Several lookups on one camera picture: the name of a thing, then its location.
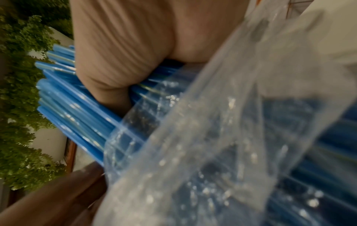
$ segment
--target crumpled plastic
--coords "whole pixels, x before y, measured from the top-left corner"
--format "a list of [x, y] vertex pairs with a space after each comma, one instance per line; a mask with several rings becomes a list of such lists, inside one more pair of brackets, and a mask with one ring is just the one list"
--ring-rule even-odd
[[306, 37], [322, 12], [286, 21], [285, 9], [263, 1], [196, 77], [186, 67], [134, 106], [107, 141], [94, 225], [329, 225], [277, 184], [356, 82]]

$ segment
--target person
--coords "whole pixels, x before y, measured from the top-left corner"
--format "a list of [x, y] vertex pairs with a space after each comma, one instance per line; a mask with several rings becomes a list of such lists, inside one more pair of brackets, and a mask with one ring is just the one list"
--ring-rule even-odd
[[[202, 63], [243, 21], [249, 0], [71, 0], [77, 75], [123, 116], [130, 85], [165, 58]], [[106, 191], [93, 163], [50, 182], [2, 214], [2, 226], [90, 225]]]

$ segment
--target human hand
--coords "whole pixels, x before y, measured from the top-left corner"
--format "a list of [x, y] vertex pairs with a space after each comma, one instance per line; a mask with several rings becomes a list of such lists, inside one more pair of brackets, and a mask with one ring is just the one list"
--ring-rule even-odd
[[165, 58], [206, 62], [242, 22], [249, 0], [71, 0], [77, 74], [123, 116], [128, 87]]
[[2, 226], [90, 226], [106, 192], [103, 168], [92, 163], [51, 181], [0, 214]]

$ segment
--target clear plastic bag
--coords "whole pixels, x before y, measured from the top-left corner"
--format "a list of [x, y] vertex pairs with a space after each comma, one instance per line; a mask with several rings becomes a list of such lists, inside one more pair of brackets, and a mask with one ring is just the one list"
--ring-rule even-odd
[[185, 68], [134, 106], [107, 141], [94, 225], [333, 225], [314, 209], [326, 197], [289, 174], [356, 84], [283, 14], [263, 1], [189, 87]]

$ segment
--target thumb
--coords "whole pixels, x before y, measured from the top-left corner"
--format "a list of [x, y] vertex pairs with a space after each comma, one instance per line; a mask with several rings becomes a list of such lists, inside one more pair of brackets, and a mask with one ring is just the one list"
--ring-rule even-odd
[[160, 0], [71, 0], [77, 75], [101, 104], [123, 116], [128, 87], [143, 81], [174, 45]]

